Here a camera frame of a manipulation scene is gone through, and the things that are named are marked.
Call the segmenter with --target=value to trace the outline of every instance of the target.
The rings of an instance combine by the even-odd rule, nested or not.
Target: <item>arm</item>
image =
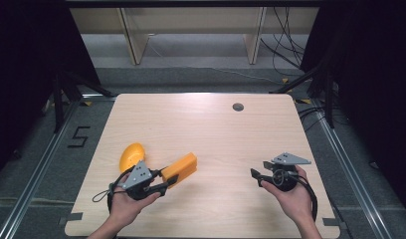
[[[125,182],[127,177],[128,175],[123,177],[121,182]],[[116,188],[112,198],[112,207],[109,217],[103,225],[88,238],[112,239],[123,227],[131,224],[144,207],[152,204],[160,196],[160,193],[156,192],[142,200],[136,201],[123,192],[124,190],[122,188]]]
[[[299,175],[306,178],[305,171],[299,166],[296,168]],[[278,199],[285,214],[296,223],[302,238],[321,238],[311,217],[311,199],[302,185],[298,183],[288,192],[280,191],[267,181],[262,181],[262,186]]]

